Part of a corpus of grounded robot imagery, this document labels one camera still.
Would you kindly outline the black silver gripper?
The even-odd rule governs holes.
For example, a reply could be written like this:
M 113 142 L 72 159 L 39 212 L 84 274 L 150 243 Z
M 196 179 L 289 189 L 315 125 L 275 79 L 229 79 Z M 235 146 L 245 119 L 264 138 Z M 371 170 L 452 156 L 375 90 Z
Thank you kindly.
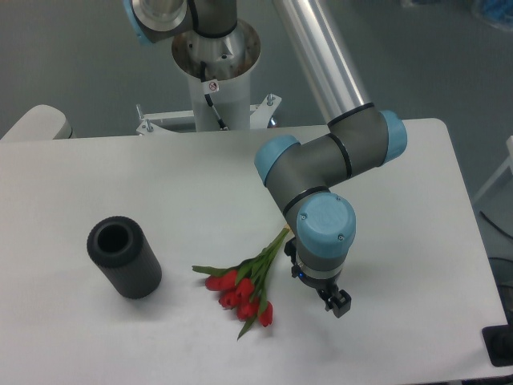
M 319 297 L 325 303 L 325 310 L 332 312 L 336 318 L 341 318 L 349 312 L 352 298 L 345 291 L 338 287 L 337 281 L 341 275 L 343 265 L 332 271 L 315 271 L 310 269 L 300 258 L 296 247 L 297 241 L 293 237 L 285 243 L 285 255 L 290 257 L 293 278 L 298 278 L 301 282 L 317 291 Z

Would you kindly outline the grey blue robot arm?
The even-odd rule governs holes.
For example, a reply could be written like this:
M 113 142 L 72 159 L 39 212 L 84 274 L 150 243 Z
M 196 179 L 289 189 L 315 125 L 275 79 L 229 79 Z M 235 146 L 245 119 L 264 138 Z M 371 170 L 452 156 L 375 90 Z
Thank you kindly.
M 140 42 L 171 39 L 173 59 L 188 79 L 197 131 L 268 124 L 265 108 L 252 110 L 249 101 L 249 76 L 261 42 L 238 17 L 236 2 L 126 1 L 123 6 Z M 366 95 L 327 2 L 277 1 L 274 6 L 329 131 L 305 144 L 278 136 L 261 146 L 254 164 L 293 231 L 285 247 L 293 276 L 341 317 L 351 299 L 337 279 L 356 234 L 356 216 L 331 188 L 403 154 L 406 128 Z

